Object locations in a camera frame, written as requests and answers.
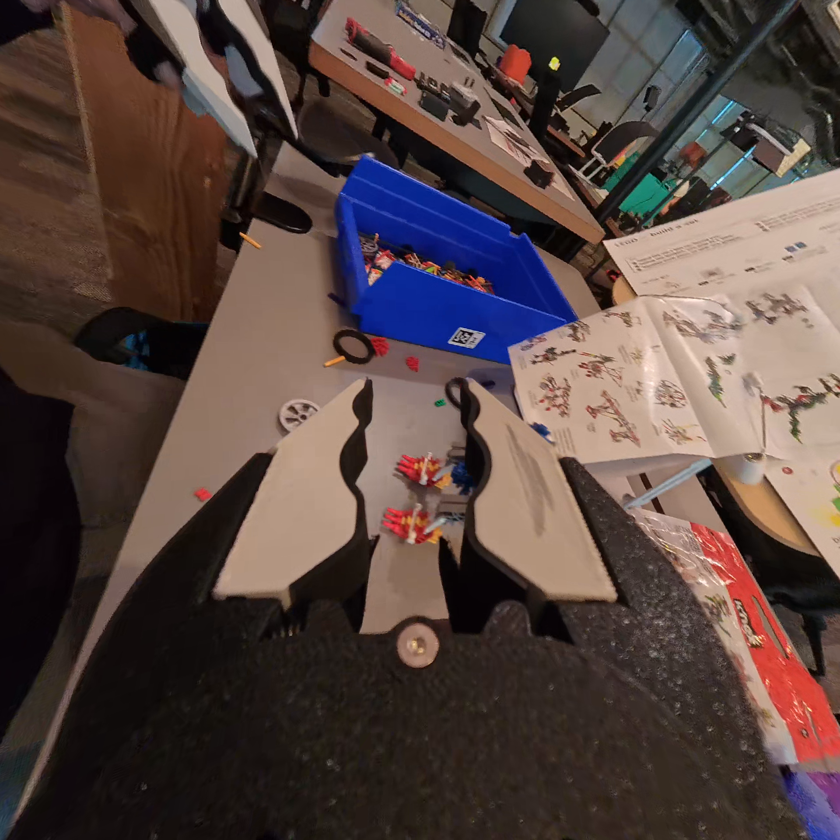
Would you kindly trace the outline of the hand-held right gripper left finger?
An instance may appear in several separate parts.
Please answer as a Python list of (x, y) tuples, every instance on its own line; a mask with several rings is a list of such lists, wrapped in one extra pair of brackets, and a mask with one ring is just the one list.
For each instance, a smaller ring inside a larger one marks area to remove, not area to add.
[(271, 600), (283, 616), (337, 605), (361, 631), (371, 537), (359, 479), (373, 383), (353, 381), (276, 446), (213, 588), (213, 598)]

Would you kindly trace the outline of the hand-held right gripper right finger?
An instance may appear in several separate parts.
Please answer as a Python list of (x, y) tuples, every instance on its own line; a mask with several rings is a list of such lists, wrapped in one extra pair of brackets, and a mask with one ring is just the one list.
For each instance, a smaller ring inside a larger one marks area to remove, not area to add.
[(504, 603), (553, 632), (563, 604), (618, 602), (601, 548), (554, 449), (474, 379), (458, 381), (469, 494), (457, 558), (438, 561), (456, 634), (480, 634)]

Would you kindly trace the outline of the colourful construction toy model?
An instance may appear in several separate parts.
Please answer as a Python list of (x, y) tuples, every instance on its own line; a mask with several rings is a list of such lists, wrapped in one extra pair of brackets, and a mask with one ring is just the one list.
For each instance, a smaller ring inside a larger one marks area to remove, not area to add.
[(395, 472), (404, 479), (409, 499), (403, 508), (384, 510), (384, 530), (408, 545), (437, 545), (447, 528), (464, 523), (475, 482), (467, 470), (462, 448), (445, 458), (432, 453), (404, 455)]

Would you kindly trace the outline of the grey toy wheel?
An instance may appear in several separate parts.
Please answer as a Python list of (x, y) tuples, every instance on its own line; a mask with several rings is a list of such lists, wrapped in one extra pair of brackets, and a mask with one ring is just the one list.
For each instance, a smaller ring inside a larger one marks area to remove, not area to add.
[(299, 428), (310, 417), (320, 411), (320, 406), (305, 398), (294, 398), (284, 402), (277, 414), (279, 428), (286, 434)]

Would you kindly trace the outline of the wooden cabinet panel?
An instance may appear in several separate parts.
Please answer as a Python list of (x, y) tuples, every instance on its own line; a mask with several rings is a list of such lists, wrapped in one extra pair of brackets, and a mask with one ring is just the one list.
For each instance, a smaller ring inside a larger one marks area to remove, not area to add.
[(118, 305), (171, 320), (207, 321), (227, 137), (181, 97), (144, 78), (120, 32), (64, 5), (64, 36), (96, 176)]

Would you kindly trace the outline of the folded toy instruction sheet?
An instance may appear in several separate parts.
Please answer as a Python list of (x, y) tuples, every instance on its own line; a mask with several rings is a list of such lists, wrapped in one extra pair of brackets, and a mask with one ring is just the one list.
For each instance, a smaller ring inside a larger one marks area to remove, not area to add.
[(838, 288), (642, 295), (515, 343), (521, 414), (583, 464), (838, 443)]

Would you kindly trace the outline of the blue flat box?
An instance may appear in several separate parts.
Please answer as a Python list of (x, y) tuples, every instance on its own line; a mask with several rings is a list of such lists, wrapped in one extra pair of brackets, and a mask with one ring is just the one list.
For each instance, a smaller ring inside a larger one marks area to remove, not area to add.
[(431, 44), (441, 50), (446, 49), (448, 40), (445, 33), (423, 14), (417, 12), (408, 1), (395, 2), (395, 15)]

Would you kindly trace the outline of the grey work table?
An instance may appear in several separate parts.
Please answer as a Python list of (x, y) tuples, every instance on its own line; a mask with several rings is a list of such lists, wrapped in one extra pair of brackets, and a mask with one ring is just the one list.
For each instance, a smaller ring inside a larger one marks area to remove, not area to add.
[(366, 69), (368, 57), (351, 47), (345, 34), (347, 18), (354, 18), (373, 35), (392, 45), (416, 70), (437, 81), (450, 83), (478, 74), (476, 69), (461, 67), (458, 70), (458, 63), (450, 61), (449, 52), (431, 45), (407, 27), (396, 16), (393, 6), (393, 2), (373, 1), (328, 3), (311, 37), (311, 67), (542, 216), (588, 243), (602, 241), (602, 227), (555, 166), (551, 166), (551, 170), (558, 186), (537, 187), (525, 176), (525, 164), (518, 163), (495, 145), (487, 128), (478, 129), (473, 125), (459, 128), (451, 119), (439, 120), (420, 108), (419, 91), (414, 83), (406, 84), (408, 92), (405, 95), (396, 95)]

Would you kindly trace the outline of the blue plastic bin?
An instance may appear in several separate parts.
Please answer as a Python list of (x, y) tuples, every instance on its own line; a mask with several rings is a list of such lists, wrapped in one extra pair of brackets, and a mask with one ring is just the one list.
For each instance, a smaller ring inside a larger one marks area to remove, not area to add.
[[(346, 306), (364, 332), (486, 361), (578, 319), (526, 235), (370, 157), (334, 206)], [(492, 292), (396, 260), (370, 280), (361, 237), (422, 261), (474, 270)]]

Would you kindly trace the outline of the pile of colourful toy pieces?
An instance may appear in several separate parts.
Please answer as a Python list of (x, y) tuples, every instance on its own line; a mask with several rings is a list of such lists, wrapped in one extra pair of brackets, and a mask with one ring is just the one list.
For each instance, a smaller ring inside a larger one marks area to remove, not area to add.
[(480, 275), (475, 269), (459, 269), (451, 260), (439, 264), (422, 257), (410, 245), (393, 246), (384, 241), (379, 234), (359, 234), (359, 242), (366, 281), (370, 287), (381, 279), (389, 268), (394, 265), (405, 265), (474, 291), (491, 296), (496, 295), (496, 290), (490, 280)]

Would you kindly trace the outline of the black bottle with yellow cap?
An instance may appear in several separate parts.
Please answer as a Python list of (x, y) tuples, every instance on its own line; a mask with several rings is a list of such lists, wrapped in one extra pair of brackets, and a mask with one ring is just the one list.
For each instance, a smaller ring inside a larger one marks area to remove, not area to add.
[(562, 88), (561, 62), (557, 56), (549, 60), (533, 98), (528, 127), (538, 143), (548, 132), (551, 115)]

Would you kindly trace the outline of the black computer monitor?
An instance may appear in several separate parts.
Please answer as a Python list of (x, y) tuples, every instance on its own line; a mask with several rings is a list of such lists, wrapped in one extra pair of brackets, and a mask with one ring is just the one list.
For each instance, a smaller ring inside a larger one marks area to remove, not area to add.
[(497, 39), (528, 51), (529, 75), (538, 84), (559, 61), (563, 93), (576, 89), (609, 37), (596, 2), (517, 1), (500, 25)]

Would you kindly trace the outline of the white printed paper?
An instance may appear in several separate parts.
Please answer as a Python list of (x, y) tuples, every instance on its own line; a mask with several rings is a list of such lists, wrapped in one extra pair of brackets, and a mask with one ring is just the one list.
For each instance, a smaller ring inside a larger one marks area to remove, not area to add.
[(638, 296), (837, 281), (839, 171), (611, 239), (605, 247)]

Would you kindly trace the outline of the black office chair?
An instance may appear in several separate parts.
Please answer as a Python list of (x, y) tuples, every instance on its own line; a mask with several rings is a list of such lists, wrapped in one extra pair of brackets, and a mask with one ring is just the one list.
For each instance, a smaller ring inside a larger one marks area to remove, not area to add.
[(593, 179), (606, 167), (613, 166), (618, 159), (626, 156), (627, 150), (636, 142), (655, 139), (660, 131), (646, 121), (623, 122), (611, 128), (605, 136), (596, 142), (591, 150), (592, 161), (595, 166), (592, 173), (585, 180), (593, 183)]

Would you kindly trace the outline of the black metal pole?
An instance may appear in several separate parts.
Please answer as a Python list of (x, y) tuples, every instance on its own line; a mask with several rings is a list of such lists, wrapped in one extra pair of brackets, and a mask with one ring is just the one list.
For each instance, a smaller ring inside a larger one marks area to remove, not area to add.
[(666, 124), (662, 132), (651, 142), (625, 174), (623, 179), (610, 191), (607, 198), (598, 206), (595, 221), (602, 227), (620, 205), (634, 191), (651, 169), (659, 162), (668, 149), (679, 139), (688, 127), (704, 111), (707, 105), (718, 95), (772, 33), (780, 27), (798, 5), (796, 1), (770, 2), (747, 31), (738, 38), (727, 57), (719, 62), (698, 89), (683, 103), (674, 117)]

